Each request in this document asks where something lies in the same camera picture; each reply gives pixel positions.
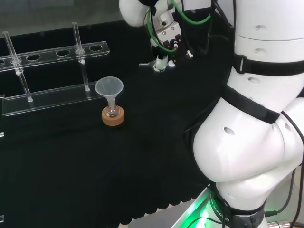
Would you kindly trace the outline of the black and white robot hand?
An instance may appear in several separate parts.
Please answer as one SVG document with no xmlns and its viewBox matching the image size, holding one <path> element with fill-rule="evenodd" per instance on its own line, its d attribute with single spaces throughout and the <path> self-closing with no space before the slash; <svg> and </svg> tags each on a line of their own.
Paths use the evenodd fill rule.
<svg viewBox="0 0 304 228">
<path fill-rule="evenodd" d="M 152 62 L 154 71 L 163 72 L 167 68 L 175 68 L 193 58 L 193 52 L 186 47 L 181 36 L 178 22 L 174 21 L 160 30 L 156 30 L 156 26 L 150 22 L 148 31 L 151 35 L 151 48 L 155 56 L 155 60 Z"/>
</svg>

